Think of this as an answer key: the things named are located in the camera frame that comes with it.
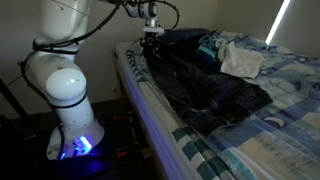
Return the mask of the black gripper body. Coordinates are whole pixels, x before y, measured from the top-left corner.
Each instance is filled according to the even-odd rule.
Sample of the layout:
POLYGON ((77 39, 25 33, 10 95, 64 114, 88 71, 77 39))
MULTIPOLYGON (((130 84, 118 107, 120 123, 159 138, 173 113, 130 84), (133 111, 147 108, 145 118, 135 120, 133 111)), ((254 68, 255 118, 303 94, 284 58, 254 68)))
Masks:
POLYGON ((158 36, 164 33, 164 29, 161 27, 144 27, 144 37, 140 39, 142 46, 156 45, 158 43, 158 36))

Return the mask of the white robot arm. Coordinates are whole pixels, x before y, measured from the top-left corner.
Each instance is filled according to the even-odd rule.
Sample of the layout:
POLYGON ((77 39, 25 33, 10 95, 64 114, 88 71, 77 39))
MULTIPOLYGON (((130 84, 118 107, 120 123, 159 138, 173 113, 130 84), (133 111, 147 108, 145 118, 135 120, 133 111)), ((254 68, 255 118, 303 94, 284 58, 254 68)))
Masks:
POLYGON ((22 62, 33 79, 27 84, 57 115, 47 146, 50 160, 89 154, 104 137, 87 96, 87 80, 74 63, 87 29, 92 0, 42 0, 40 27, 32 52, 22 62))

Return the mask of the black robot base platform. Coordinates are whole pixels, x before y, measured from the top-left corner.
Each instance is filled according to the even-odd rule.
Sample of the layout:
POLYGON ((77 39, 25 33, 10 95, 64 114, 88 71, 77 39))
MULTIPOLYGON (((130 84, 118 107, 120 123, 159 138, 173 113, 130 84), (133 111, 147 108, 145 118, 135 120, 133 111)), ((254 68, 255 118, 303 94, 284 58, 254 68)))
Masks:
POLYGON ((49 160, 45 142, 56 118, 52 113, 32 115, 35 137, 25 140, 26 180, 144 180, 152 168, 145 137, 134 112, 98 113, 105 128, 102 141, 87 156, 49 160))

